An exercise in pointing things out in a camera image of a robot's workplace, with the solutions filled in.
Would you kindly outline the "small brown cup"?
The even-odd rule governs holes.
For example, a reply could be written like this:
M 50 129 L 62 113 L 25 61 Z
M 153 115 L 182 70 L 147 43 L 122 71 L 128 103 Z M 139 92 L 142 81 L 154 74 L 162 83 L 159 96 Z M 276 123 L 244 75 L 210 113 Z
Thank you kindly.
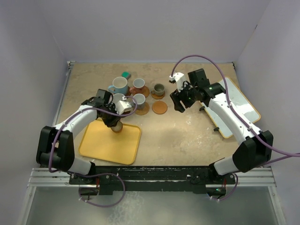
M 121 132 L 122 129 L 123 129 L 123 123 L 122 123 L 121 121 L 118 121 L 117 124 L 116 124 L 116 126 L 111 127 L 111 130 L 112 130 L 113 132 L 115 132 L 115 133 Z

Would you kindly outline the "blue floral mug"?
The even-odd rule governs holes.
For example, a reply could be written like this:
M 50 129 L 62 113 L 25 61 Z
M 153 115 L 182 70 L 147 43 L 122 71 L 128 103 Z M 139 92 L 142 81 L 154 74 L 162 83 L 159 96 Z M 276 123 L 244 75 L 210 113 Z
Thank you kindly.
M 124 94 L 121 94 L 121 93 L 116 93 L 113 95 L 113 103 L 114 104 L 117 104 L 119 101 L 122 101 L 122 99 L 125 97 Z

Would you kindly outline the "dark brown wooden coaster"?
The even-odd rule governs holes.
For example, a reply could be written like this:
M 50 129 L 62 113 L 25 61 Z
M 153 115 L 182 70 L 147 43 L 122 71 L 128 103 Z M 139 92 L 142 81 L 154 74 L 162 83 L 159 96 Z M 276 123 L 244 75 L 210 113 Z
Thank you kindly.
M 130 87 L 129 87 L 129 86 L 127 87 L 127 93 L 126 93 L 125 96 L 126 96 L 126 97 L 127 97 L 127 96 L 131 96 L 131 92 L 130 92 Z

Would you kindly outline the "woven light brown coaster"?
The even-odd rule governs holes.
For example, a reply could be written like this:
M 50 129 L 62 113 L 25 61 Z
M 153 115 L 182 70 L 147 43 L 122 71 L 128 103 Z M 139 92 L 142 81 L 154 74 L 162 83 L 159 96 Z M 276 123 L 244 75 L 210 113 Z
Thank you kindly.
M 149 112 L 149 110 L 150 110 L 150 106 L 146 102 L 144 108 L 140 109 L 140 110 L 136 110 L 135 114 L 137 114 L 137 115 L 146 115 Z
M 130 93 L 135 95 L 135 94 L 143 94 L 146 98 L 149 96 L 150 94 L 150 90 L 147 86 L 143 86 L 142 88 L 136 88 L 136 87 L 131 87 L 129 89 Z

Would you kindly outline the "large light blue mug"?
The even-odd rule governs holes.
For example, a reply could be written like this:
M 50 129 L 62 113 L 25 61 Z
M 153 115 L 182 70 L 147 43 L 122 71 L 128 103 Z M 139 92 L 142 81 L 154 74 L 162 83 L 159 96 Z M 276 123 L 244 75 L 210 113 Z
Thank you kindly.
M 116 77 L 112 81 L 112 85 L 108 87 L 108 90 L 113 94 L 123 94 L 126 95 L 128 92 L 128 81 L 125 77 Z

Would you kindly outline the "grey mug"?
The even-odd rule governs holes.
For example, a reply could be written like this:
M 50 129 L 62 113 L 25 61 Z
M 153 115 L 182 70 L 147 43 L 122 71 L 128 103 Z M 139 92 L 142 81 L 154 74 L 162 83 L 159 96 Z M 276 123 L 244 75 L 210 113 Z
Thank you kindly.
M 131 106 L 133 108 L 137 107 L 137 110 L 142 110 L 145 107 L 145 103 L 146 103 L 146 98 L 143 94 L 135 94 L 133 96 L 133 98 L 135 99 L 135 102 L 133 102 L 131 104 Z

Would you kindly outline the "small olive grey cup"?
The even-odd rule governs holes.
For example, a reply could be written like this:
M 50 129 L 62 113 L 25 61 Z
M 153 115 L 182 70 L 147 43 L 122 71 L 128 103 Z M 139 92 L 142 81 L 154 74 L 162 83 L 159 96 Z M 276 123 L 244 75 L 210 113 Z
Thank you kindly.
M 154 93 L 155 93 L 156 95 L 159 95 L 159 96 L 160 96 L 160 95 L 162 95 L 163 92 L 165 91 L 165 87 L 164 87 L 163 84 L 158 83 L 158 84 L 155 84 L 155 85 L 154 85 L 154 87 L 153 87 L 152 90 L 154 90 Z

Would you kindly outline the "orange wooden coaster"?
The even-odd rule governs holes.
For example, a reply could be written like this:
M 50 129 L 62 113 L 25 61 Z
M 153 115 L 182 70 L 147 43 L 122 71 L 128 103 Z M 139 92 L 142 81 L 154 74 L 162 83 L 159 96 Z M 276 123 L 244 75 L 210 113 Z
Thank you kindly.
M 164 114 L 167 112 L 168 106 L 163 101 L 156 101 L 152 105 L 152 110 L 156 114 Z
M 164 98 L 164 96 L 165 96 L 165 91 L 163 92 L 163 94 L 162 95 L 156 95 L 155 93 L 154 93 L 154 90 L 152 90 L 151 92 L 150 92 L 150 94 L 151 94 L 151 96 L 154 98 L 154 99 L 162 99 L 162 98 Z

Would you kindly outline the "pink cup orange handle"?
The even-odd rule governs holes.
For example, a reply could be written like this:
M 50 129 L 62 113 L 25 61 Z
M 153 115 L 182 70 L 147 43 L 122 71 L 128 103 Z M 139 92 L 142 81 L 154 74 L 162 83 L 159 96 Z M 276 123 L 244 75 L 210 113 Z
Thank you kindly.
M 133 80 L 133 87 L 131 87 L 129 91 L 133 95 L 142 94 L 144 86 L 145 86 L 145 81 L 142 78 L 136 78 Z

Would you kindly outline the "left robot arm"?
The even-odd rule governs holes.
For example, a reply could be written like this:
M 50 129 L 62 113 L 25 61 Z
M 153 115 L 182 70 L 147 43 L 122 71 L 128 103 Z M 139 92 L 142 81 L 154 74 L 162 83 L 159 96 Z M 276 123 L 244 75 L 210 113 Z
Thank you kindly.
M 90 161 L 75 156 L 74 138 L 91 122 L 100 118 L 109 127 L 120 121 L 113 94 L 98 89 L 96 95 L 83 101 L 78 110 L 53 127 L 45 126 L 40 132 L 36 162 L 56 171 L 79 173 L 86 184 L 96 180 L 97 173 Z

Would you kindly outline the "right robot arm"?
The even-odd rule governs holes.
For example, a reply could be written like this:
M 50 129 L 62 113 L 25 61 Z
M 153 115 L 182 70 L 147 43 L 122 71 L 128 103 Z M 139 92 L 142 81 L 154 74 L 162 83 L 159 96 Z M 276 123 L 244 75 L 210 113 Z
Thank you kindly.
M 203 69 L 189 72 L 187 76 L 175 73 L 169 77 L 169 82 L 177 85 L 170 94 L 176 111 L 183 113 L 196 101 L 204 103 L 227 125 L 239 144 L 232 156 L 210 164 L 208 177 L 211 182 L 220 183 L 226 174 L 246 173 L 270 160 L 272 133 L 261 131 L 244 115 L 236 116 L 232 112 L 236 106 L 226 98 L 225 88 L 217 82 L 210 83 Z

